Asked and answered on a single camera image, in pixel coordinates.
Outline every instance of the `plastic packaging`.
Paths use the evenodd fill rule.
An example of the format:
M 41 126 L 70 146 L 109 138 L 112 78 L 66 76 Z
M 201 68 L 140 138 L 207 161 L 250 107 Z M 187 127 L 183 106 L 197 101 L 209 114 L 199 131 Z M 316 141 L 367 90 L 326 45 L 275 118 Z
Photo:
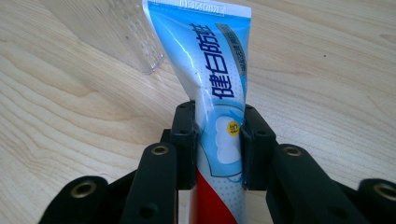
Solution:
M 40 0 L 79 39 L 144 74 L 163 53 L 140 0 Z
M 214 1 L 143 0 L 200 127 L 190 223 L 244 223 L 241 133 L 249 7 Z

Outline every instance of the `screw hole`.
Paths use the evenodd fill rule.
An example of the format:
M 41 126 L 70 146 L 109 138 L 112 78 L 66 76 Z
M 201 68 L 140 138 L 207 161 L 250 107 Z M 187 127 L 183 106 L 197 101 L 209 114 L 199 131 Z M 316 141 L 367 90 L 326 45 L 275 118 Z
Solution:
M 158 207 L 154 203 L 148 203 L 139 210 L 139 216 L 145 219 L 154 217 L 157 214 Z
M 396 202 L 396 189 L 393 186 L 385 183 L 378 183 L 374 185 L 373 188 L 377 194 Z
M 157 156 L 166 154 L 169 151 L 168 147 L 155 147 L 151 150 L 151 153 Z
M 295 157 L 301 156 L 301 151 L 300 151 L 298 148 L 295 148 L 295 147 L 285 147 L 283 150 L 284 150 L 284 151 L 286 152 L 286 154 L 288 154 L 289 156 L 295 156 Z
M 86 180 L 73 187 L 70 194 L 73 198 L 85 198 L 96 190 L 95 182 Z
M 339 207 L 328 207 L 327 210 L 340 219 L 347 219 L 346 210 Z

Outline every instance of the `blue toothpaste tube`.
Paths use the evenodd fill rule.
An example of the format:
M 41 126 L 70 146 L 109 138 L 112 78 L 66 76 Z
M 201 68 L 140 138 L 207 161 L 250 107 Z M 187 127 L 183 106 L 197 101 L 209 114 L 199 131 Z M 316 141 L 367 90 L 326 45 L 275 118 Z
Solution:
M 251 9 L 215 1 L 143 0 L 199 126 L 190 223 L 244 223 L 240 127 Z

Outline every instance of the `black plastic part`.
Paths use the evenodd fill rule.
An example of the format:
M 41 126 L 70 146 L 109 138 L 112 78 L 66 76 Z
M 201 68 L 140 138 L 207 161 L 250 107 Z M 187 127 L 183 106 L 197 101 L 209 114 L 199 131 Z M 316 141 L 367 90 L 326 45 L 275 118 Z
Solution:
M 359 208 L 372 223 L 396 223 L 396 184 L 383 179 L 365 179 L 358 189 Z
M 136 171 L 123 176 L 122 178 L 109 184 L 107 187 L 106 200 L 103 211 L 99 216 L 101 223 L 119 223 L 120 217 L 126 203 Z
M 276 178 L 268 188 L 267 203 L 275 223 L 368 223 L 301 147 L 279 145 L 272 162 Z M 282 209 L 282 203 L 289 204 L 292 212 L 290 207 Z
M 143 152 L 120 223 L 177 223 L 177 151 L 168 143 Z
M 73 180 L 52 200 L 39 223 L 98 223 L 106 188 L 106 180 L 99 176 Z
M 251 105 L 245 109 L 243 164 L 244 188 L 266 190 L 271 170 L 271 159 L 277 146 L 276 135 L 260 113 Z
M 170 143 L 177 148 L 178 189 L 191 189 L 195 186 L 197 138 L 195 102 L 190 101 L 177 107 L 169 136 Z
M 39 223 L 177 223 L 177 190 L 195 185 L 194 107 L 177 107 L 172 129 L 146 148 L 136 171 L 110 185 L 98 176 L 70 182 Z M 244 188 L 267 189 L 274 223 L 396 223 L 394 183 L 368 179 L 354 190 L 332 181 L 304 149 L 279 145 L 250 105 L 242 134 Z

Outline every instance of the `wooden table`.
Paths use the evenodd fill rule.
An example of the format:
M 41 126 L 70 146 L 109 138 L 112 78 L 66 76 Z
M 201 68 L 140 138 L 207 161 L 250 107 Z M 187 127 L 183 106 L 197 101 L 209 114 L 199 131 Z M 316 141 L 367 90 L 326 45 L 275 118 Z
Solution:
M 396 2 L 233 1 L 253 8 L 247 103 L 278 142 L 352 188 L 396 182 Z M 189 99 L 166 60 L 141 75 L 37 0 L 0 5 L 0 222 L 35 223 L 69 181 L 134 170 Z M 247 193 L 249 223 L 271 222 L 264 207 Z

